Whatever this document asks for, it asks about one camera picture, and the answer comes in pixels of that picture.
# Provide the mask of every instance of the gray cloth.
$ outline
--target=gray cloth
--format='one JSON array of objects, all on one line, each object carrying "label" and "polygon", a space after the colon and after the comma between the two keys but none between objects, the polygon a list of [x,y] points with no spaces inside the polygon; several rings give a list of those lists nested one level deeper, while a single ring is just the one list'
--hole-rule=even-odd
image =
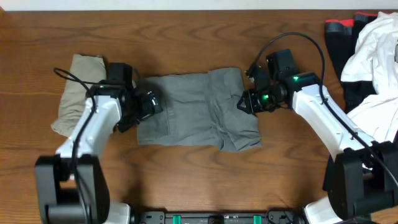
[{"label": "gray cloth", "polygon": [[244,91],[241,71],[151,77],[164,111],[138,126],[139,144],[216,145],[238,152],[261,145],[257,117],[236,108]]},{"label": "gray cloth", "polygon": [[[87,82],[99,82],[106,79],[104,60],[101,57],[73,55],[70,73]],[[58,109],[58,119],[51,124],[51,128],[69,137],[83,114],[85,101],[86,90],[82,85],[67,80]]]}]

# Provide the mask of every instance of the folded cloth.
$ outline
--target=folded cloth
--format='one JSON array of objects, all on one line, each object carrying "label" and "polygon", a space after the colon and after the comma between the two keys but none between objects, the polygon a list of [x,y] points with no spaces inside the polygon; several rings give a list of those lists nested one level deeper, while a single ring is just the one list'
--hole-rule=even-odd
[{"label": "folded cloth", "polygon": [[379,142],[393,141],[398,130],[398,13],[379,12],[359,33],[355,54],[347,61],[341,81],[372,81],[369,95],[347,115]]},{"label": "folded cloth", "polygon": [[233,152],[261,145],[258,119],[236,107],[244,91],[240,69],[151,77],[145,82],[159,89],[164,111],[137,127],[139,144],[216,145]]},{"label": "folded cloth", "polygon": [[[104,60],[101,57],[73,55],[70,73],[80,80],[99,82],[106,79]],[[67,80],[58,109],[58,119],[51,124],[51,128],[69,137],[85,109],[86,90],[77,82]]]}]

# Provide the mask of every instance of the black cloth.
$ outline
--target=black cloth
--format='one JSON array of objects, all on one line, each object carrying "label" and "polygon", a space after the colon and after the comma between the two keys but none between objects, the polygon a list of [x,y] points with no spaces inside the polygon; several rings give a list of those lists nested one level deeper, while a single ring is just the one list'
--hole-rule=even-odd
[{"label": "black cloth", "polygon": [[377,16],[355,14],[353,26],[347,22],[332,20],[326,22],[325,42],[333,63],[337,78],[344,89],[346,102],[345,113],[349,113],[369,95],[374,95],[372,81],[342,82],[341,73],[348,59],[355,53],[355,45],[358,35],[363,27],[375,20]]}]

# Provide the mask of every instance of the cable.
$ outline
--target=cable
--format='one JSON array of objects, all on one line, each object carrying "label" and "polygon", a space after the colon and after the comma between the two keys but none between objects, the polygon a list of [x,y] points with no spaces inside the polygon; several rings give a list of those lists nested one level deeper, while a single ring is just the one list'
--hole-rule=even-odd
[{"label": "cable", "polygon": [[[68,75],[71,76],[73,79],[68,78],[68,77],[65,77],[65,76],[59,74],[59,73],[57,72],[58,70],[61,71],[61,72],[63,72],[63,73],[68,74]],[[71,163],[70,163],[70,168],[71,168],[71,170],[72,170],[73,175],[75,176],[76,187],[77,187],[77,191],[78,191],[80,203],[81,203],[81,206],[82,206],[82,209],[83,209],[83,213],[84,213],[84,216],[85,216],[85,223],[86,223],[86,224],[90,224],[90,223],[91,223],[91,221],[90,221],[90,220],[91,220],[91,219],[90,219],[90,213],[89,213],[89,211],[87,210],[86,200],[85,200],[85,198],[84,198],[84,196],[83,196],[83,194],[82,194],[82,189],[81,189],[81,185],[80,185],[80,179],[81,179],[81,177],[80,177],[79,172],[78,172],[78,170],[77,170],[77,159],[76,159],[76,157],[77,157],[77,149],[78,149],[78,147],[79,147],[79,142],[80,142],[81,135],[83,134],[83,132],[84,132],[84,130],[85,130],[85,128],[86,128],[88,122],[89,122],[90,119],[93,117],[93,115],[94,115],[94,113],[95,113],[95,109],[96,109],[96,102],[95,102],[94,96],[93,96],[93,94],[91,93],[90,89],[89,89],[89,88],[87,87],[87,85],[86,85],[86,83],[87,83],[87,84],[92,84],[92,83],[81,81],[78,77],[74,76],[72,73],[67,72],[67,71],[65,71],[65,70],[63,70],[63,69],[61,69],[61,68],[54,68],[54,72],[55,72],[58,76],[60,76],[61,78],[64,78],[64,79],[66,79],[66,80],[71,80],[71,81],[80,83],[80,84],[82,85],[82,87],[87,91],[87,93],[90,94],[90,98],[91,98],[91,100],[92,100],[92,102],[93,102],[93,106],[91,107],[91,111],[90,111],[90,113],[89,113],[89,115],[88,115],[86,121],[83,123],[83,126],[80,128],[78,134],[76,135],[76,139],[75,139],[75,141],[74,141],[74,143],[73,143],[73,147],[72,147],[72,160],[71,160]]]},{"label": "cable", "polygon": [[322,102],[325,104],[325,106],[328,108],[328,110],[330,111],[330,113],[341,123],[341,125],[343,125],[343,127],[345,129],[347,129],[347,131],[361,144],[364,146],[365,149],[367,149],[371,155],[373,156],[373,158],[380,164],[380,166],[384,169],[385,172],[387,172],[388,176],[391,178],[391,180],[393,181],[394,185],[397,187],[398,189],[398,182],[396,180],[396,178],[394,177],[394,175],[391,173],[390,169],[388,169],[388,167],[383,163],[383,161],[381,161],[381,159],[379,158],[379,156],[373,151],[373,149],[371,149],[366,142],[364,142],[357,133],[355,133],[337,114],[336,112],[333,110],[333,108],[331,108],[331,106],[329,105],[327,99],[325,98],[325,96],[323,95],[323,79],[325,78],[325,56],[323,55],[322,49],[320,48],[320,46],[318,45],[318,43],[312,39],[310,36],[305,35],[303,33],[300,32],[288,32],[288,33],[284,33],[281,35],[278,35],[277,37],[273,38],[272,40],[270,40],[268,42],[268,44],[266,44],[265,46],[263,46],[263,48],[260,50],[258,56],[256,57],[253,65],[257,64],[258,60],[260,59],[260,56],[262,55],[262,53],[266,50],[266,48],[268,48],[268,46],[270,46],[275,40],[280,39],[282,37],[285,37],[287,35],[299,35],[302,36],[304,38],[306,38],[307,40],[311,41],[318,49],[319,54],[321,56],[321,60],[322,60],[322,73],[321,73],[321,81],[319,84],[319,95],[322,99]]}]

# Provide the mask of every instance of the wooden table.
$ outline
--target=wooden table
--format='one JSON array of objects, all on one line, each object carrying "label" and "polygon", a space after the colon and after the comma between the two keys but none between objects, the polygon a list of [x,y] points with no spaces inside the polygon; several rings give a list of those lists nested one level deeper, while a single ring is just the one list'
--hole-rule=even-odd
[{"label": "wooden table", "polygon": [[[38,223],[34,163],[65,140],[57,118],[73,54],[104,55],[150,75],[250,66],[271,38],[309,34],[326,54],[325,84],[343,106],[323,40],[326,19],[353,11],[7,12],[0,17],[0,223]],[[290,48],[302,71],[320,74],[318,52],[301,37],[277,41],[269,53]],[[293,111],[261,113],[263,146],[239,154],[214,146],[138,146],[136,130],[115,133],[101,165],[111,198],[137,208],[169,211],[298,208],[322,191],[328,151]],[[374,214],[398,220],[398,209]]]}]

